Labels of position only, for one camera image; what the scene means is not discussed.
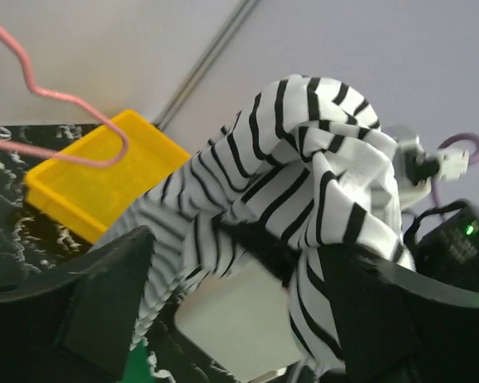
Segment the yellow plastic tray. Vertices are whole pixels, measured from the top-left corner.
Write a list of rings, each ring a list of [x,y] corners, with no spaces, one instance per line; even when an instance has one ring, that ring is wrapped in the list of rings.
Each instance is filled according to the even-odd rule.
[[[129,138],[129,150],[109,168],[55,159],[26,173],[26,202],[95,243],[141,193],[154,187],[189,158],[140,114],[125,110],[113,123]]]

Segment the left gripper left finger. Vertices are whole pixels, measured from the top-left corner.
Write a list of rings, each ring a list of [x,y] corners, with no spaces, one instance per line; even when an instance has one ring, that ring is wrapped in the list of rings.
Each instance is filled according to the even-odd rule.
[[[0,382],[120,381],[152,245],[139,227],[0,289]]]

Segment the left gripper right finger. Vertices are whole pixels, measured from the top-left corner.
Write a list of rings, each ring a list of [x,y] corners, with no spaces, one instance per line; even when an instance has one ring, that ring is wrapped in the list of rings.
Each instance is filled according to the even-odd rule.
[[[361,247],[319,248],[350,382],[479,382],[479,294]]]

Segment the striped black white tank top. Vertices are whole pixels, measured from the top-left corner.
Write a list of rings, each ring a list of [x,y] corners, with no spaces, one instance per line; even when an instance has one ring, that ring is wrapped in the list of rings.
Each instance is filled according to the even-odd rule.
[[[175,288],[229,276],[265,247],[276,259],[293,250],[291,335],[324,371],[342,372],[318,249],[346,244],[413,268],[402,241],[396,147],[369,102],[341,81],[293,75],[269,85],[107,232],[111,239],[145,226],[154,236],[133,343]]]

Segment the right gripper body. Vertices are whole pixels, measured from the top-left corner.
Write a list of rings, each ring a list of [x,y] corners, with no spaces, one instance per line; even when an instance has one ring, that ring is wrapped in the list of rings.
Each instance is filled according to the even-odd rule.
[[[431,215],[452,215],[416,239],[422,220]],[[459,199],[434,207],[414,219],[403,235],[416,271],[445,284],[479,293],[479,207]]]

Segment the white foam box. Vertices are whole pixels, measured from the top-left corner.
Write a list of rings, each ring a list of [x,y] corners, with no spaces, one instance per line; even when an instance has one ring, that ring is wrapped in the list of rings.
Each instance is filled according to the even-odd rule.
[[[228,278],[209,275],[180,304],[174,322],[241,382],[266,381],[302,359],[290,334],[287,293],[255,260]]]

